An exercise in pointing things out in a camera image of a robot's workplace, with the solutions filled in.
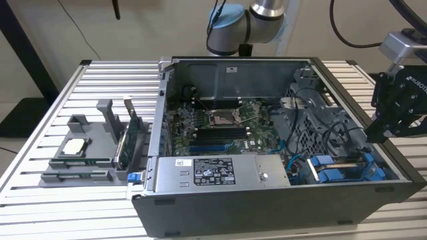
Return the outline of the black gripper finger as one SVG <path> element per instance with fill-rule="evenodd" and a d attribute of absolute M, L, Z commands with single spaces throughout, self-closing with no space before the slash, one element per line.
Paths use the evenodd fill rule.
<path fill-rule="evenodd" d="M 421 138 L 427 136 L 427 120 L 425 119 L 418 126 L 413 126 L 427 113 L 413 113 L 399 110 L 387 110 L 383 114 L 383 142 L 390 138 Z"/>
<path fill-rule="evenodd" d="M 389 90 L 391 90 L 394 77 L 386 72 L 370 75 L 375 81 L 371 106 L 375 108 L 373 123 L 365 130 L 369 143 L 383 143 L 389 138 L 385 132 L 391 125 L 390 103 L 387 101 Z"/>

